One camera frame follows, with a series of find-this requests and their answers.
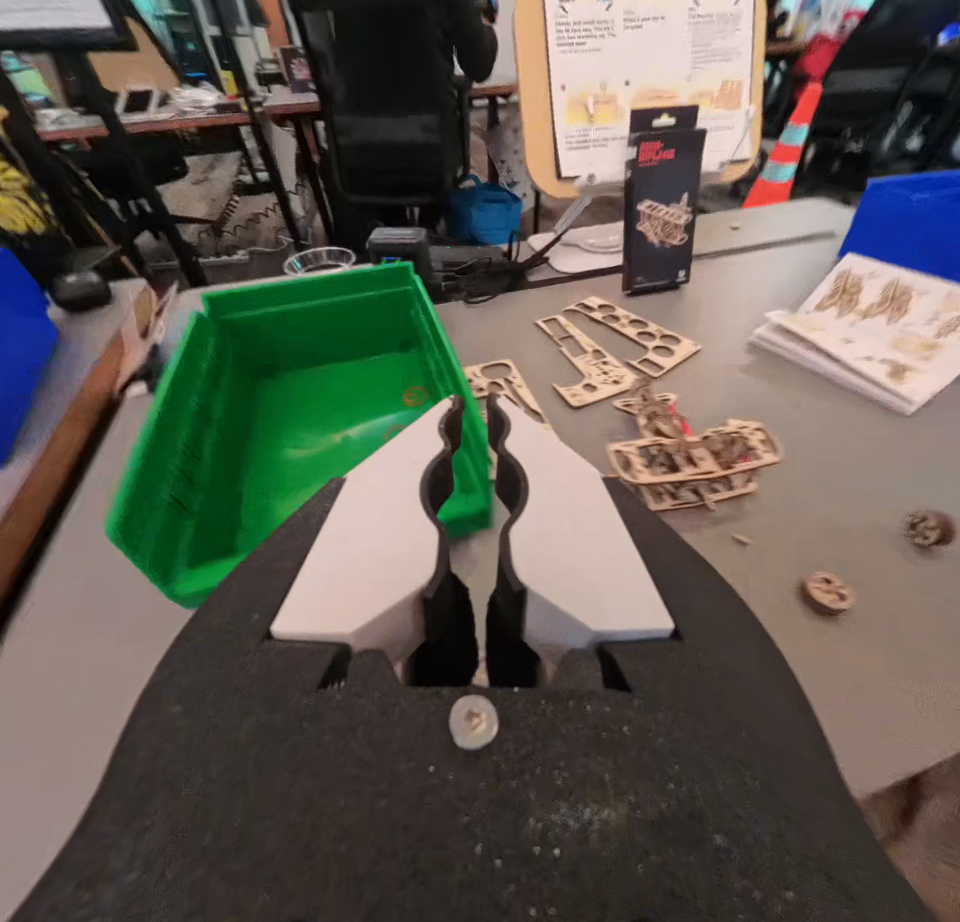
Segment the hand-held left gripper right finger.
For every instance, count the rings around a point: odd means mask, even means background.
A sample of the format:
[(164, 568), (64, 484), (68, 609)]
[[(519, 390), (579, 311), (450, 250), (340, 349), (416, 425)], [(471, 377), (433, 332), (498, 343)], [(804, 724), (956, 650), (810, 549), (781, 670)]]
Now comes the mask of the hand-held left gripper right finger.
[(486, 401), (507, 515), (486, 608), (491, 686), (537, 686), (570, 652), (666, 640), (675, 622), (607, 478), (505, 395)]

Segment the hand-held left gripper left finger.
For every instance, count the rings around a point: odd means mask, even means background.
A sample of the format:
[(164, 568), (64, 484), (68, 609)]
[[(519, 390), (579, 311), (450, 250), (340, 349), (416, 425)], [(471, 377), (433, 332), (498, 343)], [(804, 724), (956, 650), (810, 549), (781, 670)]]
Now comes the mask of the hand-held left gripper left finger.
[(472, 683), (473, 605), (439, 519), (454, 491), (464, 412), (461, 396), (444, 398), (347, 473), (272, 639), (382, 652), (414, 685)]

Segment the wooden sheet with round holes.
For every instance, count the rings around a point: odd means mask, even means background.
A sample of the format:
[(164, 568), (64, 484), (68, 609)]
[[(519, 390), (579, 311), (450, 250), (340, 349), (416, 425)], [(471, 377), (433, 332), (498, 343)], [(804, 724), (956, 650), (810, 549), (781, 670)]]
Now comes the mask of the wooden sheet with round holes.
[[(621, 358), (608, 352), (572, 322), (573, 315), (629, 342), (632, 355)], [(660, 378), (702, 350), (701, 343), (596, 295), (579, 299), (558, 314), (537, 318), (534, 326), (579, 373), (577, 383), (553, 386), (573, 410), (632, 391), (641, 377)]]

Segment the wooden wheel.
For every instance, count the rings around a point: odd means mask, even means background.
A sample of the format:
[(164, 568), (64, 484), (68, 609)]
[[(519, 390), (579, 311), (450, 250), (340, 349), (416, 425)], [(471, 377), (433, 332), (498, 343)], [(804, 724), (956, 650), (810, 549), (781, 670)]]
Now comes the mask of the wooden wheel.
[(815, 571), (804, 576), (798, 590), (804, 600), (823, 615), (839, 616), (851, 610), (858, 601), (854, 589), (828, 571)]
[(902, 522), (904, 538), (919, 549), (935, 549), (954, 542), (957, 527), (947, 513), (931, 508), (909, 512)]

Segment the grey desk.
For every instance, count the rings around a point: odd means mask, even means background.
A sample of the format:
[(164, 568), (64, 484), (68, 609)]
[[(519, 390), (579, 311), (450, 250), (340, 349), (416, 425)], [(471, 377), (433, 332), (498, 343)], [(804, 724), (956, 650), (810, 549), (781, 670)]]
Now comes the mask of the grey desk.
[[(825, 198), (701, 216), (689, 284), (623, 304), (701, 343), (664, 380), (695, 427), (755, 418), (784, 445), (755, 495), (665, 518), (762, 620), (846, 784), (868, 796), (958, 752), (958, 547), (902, 535), (916, 508), (958, 519), (958, 383), (902, 416), (749, 342), (826, 277), (853, 216)], [(76, 827), (193, 615), (104, 533), (151, 404), (119, 404), (2, 643), (2, 920)], [(853, 588), (851, 610), (805, 601), (799, 583), (820, 570)]]

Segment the wooden model biplane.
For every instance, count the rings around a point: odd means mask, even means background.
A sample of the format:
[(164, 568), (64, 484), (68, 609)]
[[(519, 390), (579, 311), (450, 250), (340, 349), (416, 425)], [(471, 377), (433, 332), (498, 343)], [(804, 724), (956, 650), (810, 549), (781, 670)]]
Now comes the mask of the wooden model biplane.
[(714, 509), (751, 495), (762, 473), (784, 458), (781, 442), (759, 421), (730, 418), (694, 433), (674, 393), (641, 387), (612, 405), (638, 432), (606, 447), (612, 474), (654, 512)]

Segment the wooden cutout sheet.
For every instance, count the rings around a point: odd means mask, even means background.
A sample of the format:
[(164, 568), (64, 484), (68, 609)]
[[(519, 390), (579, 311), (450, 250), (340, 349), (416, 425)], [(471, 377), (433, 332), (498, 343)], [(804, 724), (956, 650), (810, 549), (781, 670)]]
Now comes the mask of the wooden cutout sheet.
[(535, 423), (546, 430), (551, 429), (543, 409), (527, 386), (520, 370), (510, 359), (487, 361), (466, 365), (462, 368), (482, 422), (487, 424), (487, 400), (494, 395), (503, 395), (525, 412)]

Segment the green plastic bin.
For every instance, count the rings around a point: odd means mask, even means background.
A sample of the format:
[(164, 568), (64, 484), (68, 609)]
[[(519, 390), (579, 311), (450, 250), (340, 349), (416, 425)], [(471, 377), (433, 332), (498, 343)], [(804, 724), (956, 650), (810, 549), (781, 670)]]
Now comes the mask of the green plastic bin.
[(453, 394), (462, 444), (438, 517), (459, 539), (493, 516), (486, 427), (409, 264), (207, 289), (164, 366), (107, 538), (168, 600), (198, 608), (324, 485)]

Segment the clear plastic cup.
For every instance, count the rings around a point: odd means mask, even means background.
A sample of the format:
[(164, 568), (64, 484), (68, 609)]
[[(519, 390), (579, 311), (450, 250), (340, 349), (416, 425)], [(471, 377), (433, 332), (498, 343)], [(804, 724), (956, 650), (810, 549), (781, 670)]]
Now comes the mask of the clear plastic cup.
[(282, 271), (291, 277), (308, 276), (320, 273), (353, 268), (356, 254), (342, 246), (325, 245), (295, 252), (283, 263)]

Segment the white board stand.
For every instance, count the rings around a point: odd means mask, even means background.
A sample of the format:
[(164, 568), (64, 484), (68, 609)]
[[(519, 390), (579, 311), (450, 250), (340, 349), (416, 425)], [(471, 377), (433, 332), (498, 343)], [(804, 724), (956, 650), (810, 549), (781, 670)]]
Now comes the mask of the white board stand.
[[(528, 238), (531, 258), (566, 275), (620, 269), (625, 232), (625, 184), (623, 173), (590, 172), (574, 179), (574, 196), (552, 227)], [(618, 204), (619, 218), (606, 223), (581, 224), (591, 203), (602, 198), (611, 198)]]

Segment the black power adapter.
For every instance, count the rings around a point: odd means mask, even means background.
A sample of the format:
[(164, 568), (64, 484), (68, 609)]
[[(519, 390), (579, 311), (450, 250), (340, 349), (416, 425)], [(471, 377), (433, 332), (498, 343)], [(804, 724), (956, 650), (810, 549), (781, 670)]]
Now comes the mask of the black power adapter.
[(378, 226), (367, 238), (366, 253), (373, 265), (411, 263), (426, 287), (434, 285), (429, 234), (422, 227)]

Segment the brown cardboard piece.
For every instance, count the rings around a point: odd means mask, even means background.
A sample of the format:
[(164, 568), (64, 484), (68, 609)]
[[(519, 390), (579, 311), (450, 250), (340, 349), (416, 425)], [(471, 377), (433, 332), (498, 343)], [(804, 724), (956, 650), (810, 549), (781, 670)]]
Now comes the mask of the brown cardboard piece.
[(162, 293), (147, 284), (130, 299), (130, 312), (120, 330), (123, 351), (115, 384), (117, 397), (124, 396), (131, 384), (146, 381), (145, 373), (166, 336), (179, 294), (177, 283)]

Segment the instruction booklet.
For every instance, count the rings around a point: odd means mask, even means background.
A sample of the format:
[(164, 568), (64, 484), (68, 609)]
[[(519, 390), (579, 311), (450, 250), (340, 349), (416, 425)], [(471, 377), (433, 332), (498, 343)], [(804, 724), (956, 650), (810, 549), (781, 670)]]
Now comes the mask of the instruction booklet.
[(912, 415), (958, 382), (959, 287), (848, 253), (797, 309), (767, 313), (750, 344)]

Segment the blue bag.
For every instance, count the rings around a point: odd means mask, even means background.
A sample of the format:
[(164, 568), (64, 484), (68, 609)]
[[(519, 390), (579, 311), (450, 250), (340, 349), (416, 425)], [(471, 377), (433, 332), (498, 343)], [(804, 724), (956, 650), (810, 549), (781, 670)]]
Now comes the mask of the blue bag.
[(498, 183), (468, 175), (454, 189), (446, 212), (446, 231), (463, 244), (506, 245), (520, 238), (523, 200)]

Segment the black model kit box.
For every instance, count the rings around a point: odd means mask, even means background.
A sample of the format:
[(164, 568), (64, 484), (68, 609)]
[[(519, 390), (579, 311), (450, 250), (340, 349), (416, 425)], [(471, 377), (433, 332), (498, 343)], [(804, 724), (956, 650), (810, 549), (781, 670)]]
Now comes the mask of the black model kit box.
[(690, 280), (707, 133), (696, 104), (630, 112), (621, 289), (635, 296)]

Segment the black pouch case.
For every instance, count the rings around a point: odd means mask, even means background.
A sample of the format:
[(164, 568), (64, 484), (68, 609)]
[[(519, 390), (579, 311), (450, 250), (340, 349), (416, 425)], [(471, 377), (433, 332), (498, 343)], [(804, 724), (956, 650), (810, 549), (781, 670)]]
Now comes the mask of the black pouch case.
[(93, 268), (61, 273), (51, 281), (48, 292), (52, 303), (68, 314), (100, 309), (113, 301), (110, 283)]

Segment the blue plastic board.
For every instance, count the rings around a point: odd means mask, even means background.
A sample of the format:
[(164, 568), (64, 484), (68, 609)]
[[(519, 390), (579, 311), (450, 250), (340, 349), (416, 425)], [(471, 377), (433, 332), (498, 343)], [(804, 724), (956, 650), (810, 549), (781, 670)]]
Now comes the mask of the blue plastic board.
[(59, 333), (41, 286), (1, 249), (1, 465), (11, 458)]

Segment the black office chair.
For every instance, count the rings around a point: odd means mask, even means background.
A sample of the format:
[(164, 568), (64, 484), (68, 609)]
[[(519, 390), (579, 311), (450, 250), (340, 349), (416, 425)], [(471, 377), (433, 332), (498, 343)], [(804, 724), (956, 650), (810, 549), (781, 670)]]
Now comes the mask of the black office chair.
[(327, 158), (342, 199), (367, 210), (436, 212), (469, 174), (471, 85), (458, 78), (452, 117), (327, 113), (321, 103)]

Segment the black monitor stand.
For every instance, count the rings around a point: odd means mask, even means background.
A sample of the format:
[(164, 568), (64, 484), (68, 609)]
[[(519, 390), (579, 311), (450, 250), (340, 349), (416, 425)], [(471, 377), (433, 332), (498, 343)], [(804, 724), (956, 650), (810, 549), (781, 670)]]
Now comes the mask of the black monitor stand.
[(146, 80), (123, 83), (110, 89), (94, 64), (94, 53), (58, 51), (54, 64), (59, 70), (69, 107), (84, 109), (100, 119), (104, 135), (61, 139), (52, 144), (107, 203), (114, 203), (118, 219), (134, 242), (141, 232), (150, 231), (172, 248), (185, 280), (193, 287), (208, 282), (196, 249), (181, 232), (181, 224), (164, 201), (160, 187), (174, 183), (188, 173), (186, 157), (176, 135), (157, 132), (132, 134), (122, 120), (130, 97), (134, 105), (147, 109), (161, 100), (159, 87)]

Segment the orange traffic cone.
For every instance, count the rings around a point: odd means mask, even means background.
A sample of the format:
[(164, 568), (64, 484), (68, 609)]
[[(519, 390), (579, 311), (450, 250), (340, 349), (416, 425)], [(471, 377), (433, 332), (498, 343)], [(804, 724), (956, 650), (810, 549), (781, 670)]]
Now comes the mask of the orange traffic cone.
[(761, 171), (745, 197), (742, 208), (753, 209), (790, 200), (799, 164), (823, 94), (821, 81), (811, 80), (799, 95)]

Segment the wooden background table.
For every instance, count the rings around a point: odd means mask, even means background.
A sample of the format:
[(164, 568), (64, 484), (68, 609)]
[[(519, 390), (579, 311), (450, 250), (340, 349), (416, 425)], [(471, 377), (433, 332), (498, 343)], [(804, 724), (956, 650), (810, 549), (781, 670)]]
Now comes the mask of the wooden background table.
[[(474, 86), (470, 102), (491, 101), (495, 107), (499, 100), (510, 100), (519, 92), (517, 83), (484, 83)], [(294, 94), (288, 87), (278, 87), (266, 98), (262, 112), (265, 118), (275, 123), (295, 117), (318, 116), (320, 102), (314, 94)], [(127, 118), (121, 124), (127, 134), (171, 133), (246, 125), (249, 114), (240, 104), (231, 107), (231, 112), (213, 112), (206, 114), (168, 113), (161, 118)], [(51, 118), (53, 124), (41, 124), (41, 118), (35, 120), (35, 130), (47, 144), (85, 142), (96, 138), (105, 138), (109, 131), (102, 119), (92, 114), (78, 114), (68, 110), (55, 110)]]

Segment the blue plastic bin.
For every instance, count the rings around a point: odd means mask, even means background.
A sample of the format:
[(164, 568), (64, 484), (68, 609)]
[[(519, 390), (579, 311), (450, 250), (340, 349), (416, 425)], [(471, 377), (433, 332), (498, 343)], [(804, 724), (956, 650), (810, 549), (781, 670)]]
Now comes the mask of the blue plastic bin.
[(959, 170), (870, 179), (837, 259), (856, 254), (959, 282)]

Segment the wooden display board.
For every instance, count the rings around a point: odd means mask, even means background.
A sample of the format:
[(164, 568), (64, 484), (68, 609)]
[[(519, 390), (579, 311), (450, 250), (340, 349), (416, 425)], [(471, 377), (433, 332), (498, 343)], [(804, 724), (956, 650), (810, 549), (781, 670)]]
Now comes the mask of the wooden display board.
[[(527, 170), (536, 190), (545, 196), (575, 200), (581, 183), (557, 173), (556, 141), (550, 102), (546, 16), (544, 0), (515, 0), (513, 45), (517, 93)], [(750, 119), (738, 151), (741, 158), (728, 161), (716, 172), (705, 172), (706, 184), (731, 184), (745, 177), (758, 160), (762, 147), (762, 100), (766, 54), (766, 0), (754, 0)]]

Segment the black yellow printed garment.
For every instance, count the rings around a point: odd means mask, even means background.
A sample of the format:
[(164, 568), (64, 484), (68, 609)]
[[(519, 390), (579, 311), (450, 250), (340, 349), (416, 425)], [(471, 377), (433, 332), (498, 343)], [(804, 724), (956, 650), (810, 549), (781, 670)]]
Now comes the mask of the black yellow printed garment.
[(6, 108), (1, 107), (1, 232), (5, 240), (26, 244), (56, 235), (61, 228), (46, 196), (18, 165), (5, 128), (8, 117)]

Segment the instruction poster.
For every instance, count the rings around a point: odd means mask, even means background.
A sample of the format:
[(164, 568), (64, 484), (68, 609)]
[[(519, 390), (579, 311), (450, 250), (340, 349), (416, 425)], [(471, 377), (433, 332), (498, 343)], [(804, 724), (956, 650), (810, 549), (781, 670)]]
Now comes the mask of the instruction poster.
[(558, 176), (613, 172), (633, 110), (694, 105), (702, 169), (755, 154), (757, 0), (543, 0)]

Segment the black folding chair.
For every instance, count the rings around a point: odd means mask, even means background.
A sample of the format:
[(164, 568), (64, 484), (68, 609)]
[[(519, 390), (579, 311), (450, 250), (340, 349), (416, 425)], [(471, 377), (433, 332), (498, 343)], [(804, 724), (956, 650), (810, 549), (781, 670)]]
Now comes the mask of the black folding chair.
[(860, 192), (879, 176), (958, 169), (959, 43), (850, 38), (823, 78), (796, 190)]

